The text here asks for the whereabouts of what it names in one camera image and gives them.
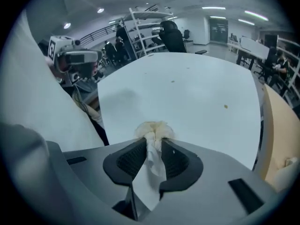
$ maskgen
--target fluorescent light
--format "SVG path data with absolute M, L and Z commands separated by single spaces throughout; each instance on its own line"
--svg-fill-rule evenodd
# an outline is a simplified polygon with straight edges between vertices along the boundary
M 68 22 L 68 23 L 65 24 L 64 29 L 67 29 L 67 28 L 69 28 L 70 26 L 71 26 L 71 24 Z
M 225 7 L 202 7 L 202 9 L 222 9 L 225 10 Z
M 218 17 L 218 16 L 210 16 L 211 18 L 220 18 L 220 19 L 226 19 L 225 17 Z
M 253 12 L 249 12 L 249 11 L 245 11 L 245 13 L 250 14 L 250 15 L 253 15 L 253 16 L 258 17 L 258 18 L 261 18 L 261 19 L 263 19 L 263 20 L 265 20 L 265 21 L 268 21 L 268 18 L 267 18 L 267 17 L 261 16 L 261 15 L 259 15 L 259 14 L 256 14 L 256 13 L 253 13 Z
M 248 22 L 248 21 L 245 21 L 245 20 L 241 20 L 239 19 L 240 22 L 243 22 L 243 23 L 247 23 L 247 24 L 250 24 L 250 25 L 255 25 L 253 22 Z

